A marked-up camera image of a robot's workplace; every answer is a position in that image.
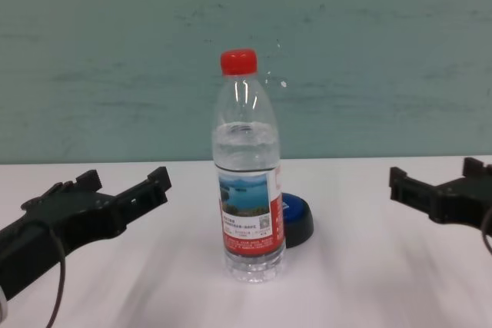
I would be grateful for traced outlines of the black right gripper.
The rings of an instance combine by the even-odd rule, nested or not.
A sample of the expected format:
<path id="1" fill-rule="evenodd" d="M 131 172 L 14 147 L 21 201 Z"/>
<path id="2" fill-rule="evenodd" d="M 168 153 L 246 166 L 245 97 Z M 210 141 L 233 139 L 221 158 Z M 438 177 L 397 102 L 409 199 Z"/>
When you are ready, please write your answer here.
<path id="1" fill-rule="evenodd" d="M 479 229 L 491 209 L 491 165 L 466 157 L 462 175 L 435 187 L 409 177 L 399 167 L 392 167 L 390 199 L 425 213 L 434 223 Z"/>

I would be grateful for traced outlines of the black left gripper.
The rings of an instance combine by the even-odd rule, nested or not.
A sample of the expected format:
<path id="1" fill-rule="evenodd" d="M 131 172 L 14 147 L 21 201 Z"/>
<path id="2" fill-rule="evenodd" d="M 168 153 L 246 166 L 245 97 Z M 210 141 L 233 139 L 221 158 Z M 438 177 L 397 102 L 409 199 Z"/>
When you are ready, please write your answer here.
<path id="1" fill-rule="evenodd" d="M 1 230 L 1 288 L 6 299 L 78 248 L 122 234 L 131 222 L 165 204 L 170 188 L 167 168 L 158 167 L 114 200 L 101 194 L 71 194 L 101 189 L 98 172 L 89 170 L 24 202 L 24 215 Z"/>

